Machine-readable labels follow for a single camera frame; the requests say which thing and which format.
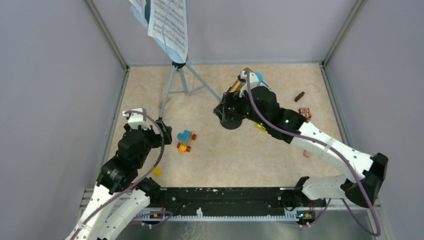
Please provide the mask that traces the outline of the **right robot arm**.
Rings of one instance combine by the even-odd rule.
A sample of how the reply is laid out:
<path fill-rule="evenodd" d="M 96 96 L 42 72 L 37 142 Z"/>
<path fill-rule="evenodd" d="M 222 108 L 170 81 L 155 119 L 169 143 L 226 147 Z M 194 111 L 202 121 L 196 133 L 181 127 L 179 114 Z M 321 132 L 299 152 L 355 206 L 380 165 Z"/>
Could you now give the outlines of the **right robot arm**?
<path fill-rule="evenodd" d="M 307 206 L 318 199 L 347 199 L 368 208 L 377 199 L 385 180 L 388 158 L 382 153 L 370 155 L 355 150 L 318 129 L 300 113 L 280 107 L 276 94 L 264 86 L 247 91 L 226 92 L 213 109 L 221 125 L 238 128 L 244 119 L 263 127 L 277 140 L 312 153 L 340 171 L 338 176 L 301 177 L 293 200 Z"/>

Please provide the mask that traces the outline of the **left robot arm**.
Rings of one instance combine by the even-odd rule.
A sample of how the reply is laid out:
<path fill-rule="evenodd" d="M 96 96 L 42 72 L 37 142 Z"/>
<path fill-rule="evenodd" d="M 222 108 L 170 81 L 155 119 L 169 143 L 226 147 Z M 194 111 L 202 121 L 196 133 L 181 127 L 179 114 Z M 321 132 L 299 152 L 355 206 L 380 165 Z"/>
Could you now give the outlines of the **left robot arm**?
<path fill-rule="evenodd" d="M 172 127 L 158 118 L 152 125 L 129 120 L 124 129 L 68 240 L 114 240 L 138 212 L 160 202 L 159 191 L 143 189 L 142 182 L 159 165 L 165 146 L 172 143 Z"/>

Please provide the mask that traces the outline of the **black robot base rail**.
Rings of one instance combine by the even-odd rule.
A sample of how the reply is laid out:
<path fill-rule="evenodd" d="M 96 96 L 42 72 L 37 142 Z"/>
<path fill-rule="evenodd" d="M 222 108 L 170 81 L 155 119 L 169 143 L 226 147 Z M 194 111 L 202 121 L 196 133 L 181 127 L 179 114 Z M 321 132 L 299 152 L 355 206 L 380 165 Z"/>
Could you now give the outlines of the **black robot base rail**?
<path fill-rule="evenodd" d="M 149 207 L 174 216 L 283 216 L 298 208 L 324 207 L 326 200 L 310 200 L 292 187 L 168 187 L 150 199 Z"/>

